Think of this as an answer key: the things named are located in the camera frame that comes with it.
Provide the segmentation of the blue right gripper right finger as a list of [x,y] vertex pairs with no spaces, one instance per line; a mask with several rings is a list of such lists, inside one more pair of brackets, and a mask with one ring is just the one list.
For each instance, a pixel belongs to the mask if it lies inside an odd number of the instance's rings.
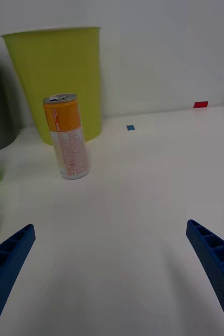
[[224,312],[224,240],[198,222],[187,222],[190,241]]

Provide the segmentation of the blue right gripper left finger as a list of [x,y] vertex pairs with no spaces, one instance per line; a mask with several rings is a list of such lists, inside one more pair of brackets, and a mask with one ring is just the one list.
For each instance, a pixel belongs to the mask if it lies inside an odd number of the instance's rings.
[[0,316],[35,240],[29,224],[0,244]]

